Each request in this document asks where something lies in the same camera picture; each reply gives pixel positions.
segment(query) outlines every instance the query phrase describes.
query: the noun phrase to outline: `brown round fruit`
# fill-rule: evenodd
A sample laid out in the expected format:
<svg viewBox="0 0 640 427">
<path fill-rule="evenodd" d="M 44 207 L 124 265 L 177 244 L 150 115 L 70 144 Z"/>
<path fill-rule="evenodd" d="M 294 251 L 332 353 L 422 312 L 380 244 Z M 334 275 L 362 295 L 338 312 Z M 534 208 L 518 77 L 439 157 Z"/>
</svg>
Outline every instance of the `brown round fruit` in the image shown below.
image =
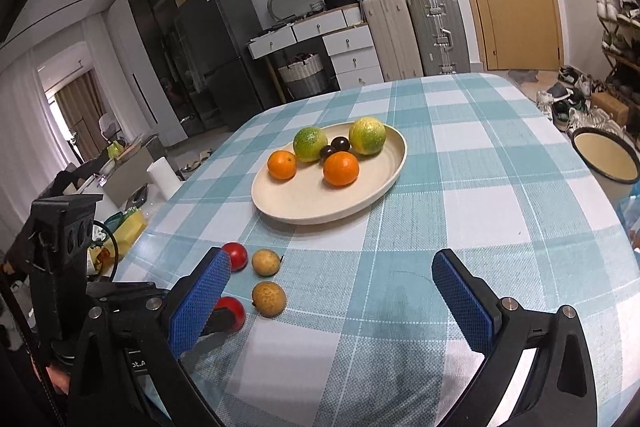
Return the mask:
<svg viewBox="0 0 640 427">
<path fill-rule="evenodd" d="M 256 250 L 251 258 L 251 266 L 255 272 L 262 277 L 276 275 L 280 269 L 280 258 L 278 254 L 268 248 Z"/>
<path fill-rule="evenodd" d="M 267 160 L 267 169 L 269 169 L 269 174 L 277 180 L 290 180 L 296 175 L 298 169 L 296 157 L 289 151 L 271 153 Z"/>
<path fill-rule="evenodd" d="M 343 187 L 356 180 L 360 174 L 360 165 L 356 156 L 350 152 L 340 151 L 324 161 L 322 172 L 328 183 L 335 187 Z"/>
<path fill-rule="evenodd" d="M 258 282 L 251 292 L 255 309 L 263 317 L 275 317 L 287 306 L 284 290 L 271 281 Z"/>
</svg>

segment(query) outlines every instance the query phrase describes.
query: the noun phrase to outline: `suitcase handle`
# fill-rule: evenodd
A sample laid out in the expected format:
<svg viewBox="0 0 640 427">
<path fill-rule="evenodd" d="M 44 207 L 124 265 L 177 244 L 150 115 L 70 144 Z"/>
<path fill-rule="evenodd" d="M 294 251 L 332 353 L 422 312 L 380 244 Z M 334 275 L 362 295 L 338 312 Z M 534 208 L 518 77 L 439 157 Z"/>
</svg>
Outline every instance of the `suitcase handle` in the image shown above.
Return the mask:
<svg viewBox="0 0 640 427">
<path fill-rule="evenodd" d="M 446 51 L 450 52 L 453 49 L 453 35 L 451 32 L 446 29 L 442 29 L 442 32 L 447 36 L 447 40 L 449 41 L 449 45 L 445 46 Z"/>
</svg>

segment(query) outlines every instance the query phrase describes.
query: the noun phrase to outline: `white curtain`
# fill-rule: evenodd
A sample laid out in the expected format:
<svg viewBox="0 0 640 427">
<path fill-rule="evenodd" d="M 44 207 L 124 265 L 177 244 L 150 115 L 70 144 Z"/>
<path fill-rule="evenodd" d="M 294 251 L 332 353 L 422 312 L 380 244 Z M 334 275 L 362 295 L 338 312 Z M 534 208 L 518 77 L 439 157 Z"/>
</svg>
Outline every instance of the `white curtain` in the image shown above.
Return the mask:
<svg viewBox="0 0 640 427">
<path fill-rule="evenodd" d="M 14 241 L 31 201 L 78 162 L 51 114 L 28 52 L 0 73 L 0 248 Z"/>
<path fill-rule="evenodd" d="M 151 131 L 124 76 L 102 15 L 98 13 L 84 19 L 82 31 L 94 60 L 100 87 L 122 127 L 127 142 Z"/>
</svg>

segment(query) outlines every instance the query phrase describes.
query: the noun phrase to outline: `metal screw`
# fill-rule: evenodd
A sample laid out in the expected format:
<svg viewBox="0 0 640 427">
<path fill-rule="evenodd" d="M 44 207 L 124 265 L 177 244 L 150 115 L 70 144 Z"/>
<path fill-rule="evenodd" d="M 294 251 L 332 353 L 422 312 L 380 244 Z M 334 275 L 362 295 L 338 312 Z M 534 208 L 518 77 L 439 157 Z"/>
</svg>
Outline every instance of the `metal screw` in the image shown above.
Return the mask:
<svg viewBox="0 0 640 427">
<path fill-rule="evenodd" d="M 505 297 L 500 302 L 502 303 L 502 307 L 510 312 L 518 309 L 518 301 L 513 297 Z"/>
<path fill-rule="evenodd" d="M 562 314 L 569 319 L 574 318 L 576 315 L 575 310 L 569 305 L 562 306 Z"/>
<path fill-rule="evenodd" d="M 157 310 L 162 306 L 162 299 L 159 297 L 151 297 L 145 304 L 147 310 Z"/>
<path fill-rule="evenodd" d="M 101 313 L 102 313 L 102 308 L 100 308 L 100 306 L 94 306 L 89 310 L 89 318 L 97 319 Z"/>
</svg>

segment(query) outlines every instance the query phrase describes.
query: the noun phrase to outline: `table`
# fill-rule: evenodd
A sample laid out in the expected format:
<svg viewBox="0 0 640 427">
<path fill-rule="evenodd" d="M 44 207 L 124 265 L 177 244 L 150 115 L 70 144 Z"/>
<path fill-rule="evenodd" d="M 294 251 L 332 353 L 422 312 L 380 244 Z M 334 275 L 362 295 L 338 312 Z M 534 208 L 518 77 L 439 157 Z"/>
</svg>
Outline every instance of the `table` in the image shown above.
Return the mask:
<svg viewBox="0 0 640 427">
<path fill-rule="evenodd" d="M 303 126 L 365 115 L 408 144 L 385 197 L 318 226 L 256 211 L 252 180 L 273 150 Z M 437 423 L 481 362 L 431 280 L 444 247 L 498 296 L 540 311 L 575 306 L 599 425 L 609 426 L 638 388 L 640 272 L 625 233 L 571 145 L 497 76 L 388 82 L 265 111 L 159 210 L 117 279 L 170 287 L 227 241 L 283 254 L 273 280 L 289 299 L 276 319 L 258 317 L 250 301 L 258 277 L 250 267 L 233 274 L 226 294 L 244 304 L 246 324 L 184 355 L 227 425 Z M 501 407 L 494 419 L 509 412 Z"/>
</svg>

